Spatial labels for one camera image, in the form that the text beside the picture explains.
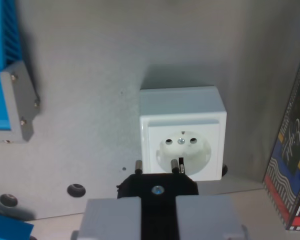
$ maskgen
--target black plastic part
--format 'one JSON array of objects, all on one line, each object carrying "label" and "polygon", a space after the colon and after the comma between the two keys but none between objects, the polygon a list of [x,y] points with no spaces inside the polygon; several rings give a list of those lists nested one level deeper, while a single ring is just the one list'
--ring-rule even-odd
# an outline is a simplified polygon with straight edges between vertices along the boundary
[{"label": "black plastic part", "polygon": [[[152,188],[162,186],[162,194]],[[117,198],[141,198],[141,239],[179,240],[176,196],[198,195],[197,183],[185,174],[132,174],[118,187]]]},{"label": "black plastic part", "polygon": [[134,173],[140,175],[140,174],[142,174],[142,170],[141,170],[141,169],[136,169],[136,170],[134,171]]},{"label": "black plastic part", "polygon": [[174,169],[172,169],[172,173],[173,173],[173,174],[178,174],[178,173],[180,173],[179,167],[175,167]]}]

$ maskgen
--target white wall socket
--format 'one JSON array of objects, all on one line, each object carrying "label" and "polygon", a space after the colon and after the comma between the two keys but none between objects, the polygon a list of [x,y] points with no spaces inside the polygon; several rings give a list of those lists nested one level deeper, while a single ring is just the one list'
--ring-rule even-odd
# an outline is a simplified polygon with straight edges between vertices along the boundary
[{"label": "white wall socket", "polygon": [[143,173],[171,173],[171,160],[183,158],[192,180],[220,180],[226,118],[214,86],[141,90]]}]

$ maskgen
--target gray wall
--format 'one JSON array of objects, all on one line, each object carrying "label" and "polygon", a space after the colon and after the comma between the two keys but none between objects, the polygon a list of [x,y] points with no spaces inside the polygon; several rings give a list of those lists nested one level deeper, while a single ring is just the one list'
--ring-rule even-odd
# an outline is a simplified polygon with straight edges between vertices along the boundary
[{"label": "gray wall", "polygon": [[[262,180],[300,62],[300,0],[17,0],[17,8],[42,109],[29,143],[0,144],[0,194],[14,193],[37,218],[115,197],[141,158],[140,88],[216,85],[228,112],[224,162]],[[72,183],[86,196],[70,198]]]}]

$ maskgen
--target bracket screw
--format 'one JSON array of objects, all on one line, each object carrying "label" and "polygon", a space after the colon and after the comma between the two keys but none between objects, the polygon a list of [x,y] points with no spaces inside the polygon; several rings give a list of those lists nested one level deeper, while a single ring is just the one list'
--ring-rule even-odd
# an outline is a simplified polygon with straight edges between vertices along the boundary
[{"label": "bracket screw", "polygon": [[24,126],[24,125],[26,125],[27,124],[27,120],[25,120],[23,117],[21,118],[21,120],[20,120],[20,125],[21,126]]},{"label": "bracket screw", "polygon": [[11,74],[11,81],[14,83],[14,82],[16,82],[18,80],[18,75],[16,75],[16,74]]},{"label": "bracket screw", "polygon": [[34,107],[39,108],[40,107],[40,101],[38,99],[34,100]]}]

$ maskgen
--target socket hole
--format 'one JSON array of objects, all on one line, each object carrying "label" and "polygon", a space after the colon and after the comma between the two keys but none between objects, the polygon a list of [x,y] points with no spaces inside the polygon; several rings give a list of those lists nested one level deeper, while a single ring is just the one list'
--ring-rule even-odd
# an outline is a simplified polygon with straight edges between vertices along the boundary
[{"label": "socket hole", "polygon": [[195,144],[196,142],[197,142],[197,139],[196,139],[196,138],[191,138],[191,139],[190,139],[190,143],[191,143],[191,144]]},{"label": "socket hole", "polygon": [[228,166],[225,165],[225,164],[223,164],[223,165],[222,165],[222,177],[223,177],[224,175],[226,175],[227,172],[228,172]]},{"label": "socket hole", "polygon": [[172,140],[171,140],[171,139],[167,139],[167,140],[165,140],[165,144],[167,144],[167,145],[171,145],[171,144],[172,144]]},{"label": "socket hole", "polygon": [[2,194],[0,196],[0,203],[8,208],[13,208],[18,205],[18,199],[11,194]]},{"label": "socket hole", "polygon": [[80,184],[71,184],[68,186],[67,190],[68,194],[74,198],[81,198],[86,194],[86,189],[84,186]]}]

